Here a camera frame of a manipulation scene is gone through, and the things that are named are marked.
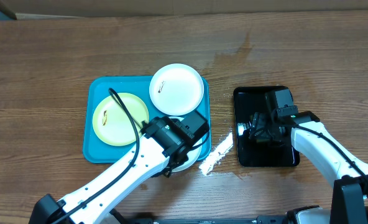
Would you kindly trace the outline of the green yellow sponge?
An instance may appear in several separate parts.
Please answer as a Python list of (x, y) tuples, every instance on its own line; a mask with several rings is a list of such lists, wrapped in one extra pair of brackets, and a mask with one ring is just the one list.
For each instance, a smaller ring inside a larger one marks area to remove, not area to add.
[(253, 139), (256, 141), (256, 143), (269, 142), (270, 135), (266, 133), (265, 131), (259, 132), (253, 135)]

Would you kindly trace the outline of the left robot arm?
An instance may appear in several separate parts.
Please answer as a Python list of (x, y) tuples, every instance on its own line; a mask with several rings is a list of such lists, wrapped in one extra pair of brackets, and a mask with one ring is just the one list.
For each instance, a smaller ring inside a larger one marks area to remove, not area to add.
[(136, 187), (158, 175), (169, 176), (209, 132), (208, 120), (193, 111), (182, 120), (156, 117), (143, 124), (135, 146), (94, 180), (55, 200), (43, 196), (30, 223), (101, 223)]

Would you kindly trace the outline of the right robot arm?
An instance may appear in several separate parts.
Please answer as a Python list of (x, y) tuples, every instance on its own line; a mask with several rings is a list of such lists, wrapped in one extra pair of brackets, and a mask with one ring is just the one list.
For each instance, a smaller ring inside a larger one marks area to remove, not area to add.
[(331, 209), (316, 205), (293, 209), (285, 223), (368, 223), (368, 164), (335, 140), (315, 114), (300, 112), (287, 87), (256, 90), (266, 111), (253, 115), (249, 139), (295, 149), (333, 188)]

